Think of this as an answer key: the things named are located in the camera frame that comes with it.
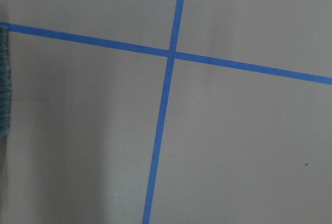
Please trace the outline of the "white hand brush black bristles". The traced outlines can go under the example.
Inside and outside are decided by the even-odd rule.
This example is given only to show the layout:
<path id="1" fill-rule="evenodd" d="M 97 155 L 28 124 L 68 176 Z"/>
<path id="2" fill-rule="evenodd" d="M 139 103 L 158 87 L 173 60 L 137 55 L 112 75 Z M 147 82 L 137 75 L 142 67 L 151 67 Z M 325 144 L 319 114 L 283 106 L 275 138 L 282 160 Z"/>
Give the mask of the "white hand brush black bristles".
<path id="1" fill-rule="evenodd" d="M 8 54 L 8 28 L 1 25 L 1 139 L 9 133 L 11 113 L 11 67 Z"/>

